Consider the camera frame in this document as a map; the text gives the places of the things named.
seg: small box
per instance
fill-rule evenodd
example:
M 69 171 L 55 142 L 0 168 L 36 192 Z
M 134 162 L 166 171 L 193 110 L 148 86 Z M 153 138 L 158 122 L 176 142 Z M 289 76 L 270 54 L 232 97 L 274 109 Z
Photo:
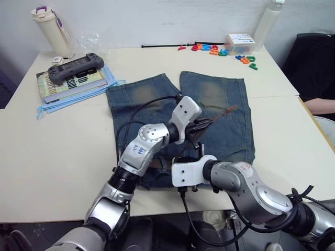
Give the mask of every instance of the small box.
M 228 34 L 225 47 L 232 55 L 251 54 L 256 43 L 247 33 Z

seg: jeans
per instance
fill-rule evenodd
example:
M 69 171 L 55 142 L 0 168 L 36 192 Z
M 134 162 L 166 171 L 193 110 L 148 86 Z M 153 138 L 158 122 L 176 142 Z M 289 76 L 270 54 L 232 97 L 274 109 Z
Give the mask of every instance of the jeans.
M 182 94 L 193 98 L 201 107 L 203 113 L 199 118 L 213 118 L 225 109 L 238 105 L 237 110 L 219 118 L 209 126 L 197 142 L 201 141 L 205 144 L 205 154 L 214 155 L 218 160 L 246 161 L 252 164 L 255 148 L 251 110 L 248 106 L 244 80 L 181 72 L 180 86 Z M 179 93 L 179 90 L 165 74 L 131 84 L 110 87 L 107 90 L 107 98 L 113 116 L 114 132 L 117 132 L 120 125 L 128 122 L 133 112 L 145 102 Z M 176 103 L 173 99 L 158 101 L 138 112 L 134 119 L 144 123 L 168 123 L 175 106 Z M 140 127 L 140 124 L 131 125 L 127 144 L 137 136 Z M 125 129 L 120 133 L 119 149 L 122 146 L 124 135 Z M 184 148 L 185 143 L 182 145 L 170 144 L 162 149 L 159 155 L 163 156 L 165 160 L 171 160 L 173 157 L 179 156 Z M 197 157 L 197 151 L 191 148 L 184 151 L 182 156 Z M 148 181 L 147 187 L 170 187 L 172 185 L 169 170 L 153 169 L 148 168 L 143 178 L 144 181 Z

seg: white table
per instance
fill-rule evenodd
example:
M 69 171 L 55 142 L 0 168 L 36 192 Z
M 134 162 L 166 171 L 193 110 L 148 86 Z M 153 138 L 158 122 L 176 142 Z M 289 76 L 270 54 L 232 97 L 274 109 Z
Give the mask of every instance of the white table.
M 105 62 L 117 79 L 127 82 L 165 72 L 178 86 L 183 70 L 244 77 L 260 177 L 282 193 L 291 187 L 303 191 L 311 184 L 312 197 L 335 198 L 334 152 L 266 50 L 254 55 L 258 71 L 234 58 L 176 48 L 114 49 Z M 41 100 L 35 74 L 47 69 L 51 59 L 50 53 L 38 55 L 0 113 L 0 222 L 82 219 L 116 165 L 105 95 L 36 120 Z M 189 192 L 187 201 L 190 210 L 232 208 L 224 192 L 208 189 Z M 183 211 L 176 189 L 136 190 L 132 200 L 132 215 Z

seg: white water bottle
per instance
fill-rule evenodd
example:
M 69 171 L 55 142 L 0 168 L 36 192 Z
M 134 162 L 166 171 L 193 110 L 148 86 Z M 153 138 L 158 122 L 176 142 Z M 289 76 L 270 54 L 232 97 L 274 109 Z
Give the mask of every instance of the white water bottle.
M 271 2 L 268 4 L 252 37 L 256 42 L 254 51 L 259 51 L 264 45 L 264 42 L 271 32 L 271 29 L 275 24 L 284 3 L 285 0 L 271 0 Z
M 71 58 L 71 37 L 56 13 L 49 6 L 41 6 L 33 9 L 31 15 L 52 46 L 55 56 Z

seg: person's arm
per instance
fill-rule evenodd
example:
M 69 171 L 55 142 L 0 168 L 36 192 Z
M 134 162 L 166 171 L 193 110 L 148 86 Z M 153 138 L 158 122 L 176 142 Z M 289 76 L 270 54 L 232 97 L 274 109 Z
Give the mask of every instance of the person's arm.
M 314 98 L 305 102 L 313 115 L 335 113 L 335 100 Z

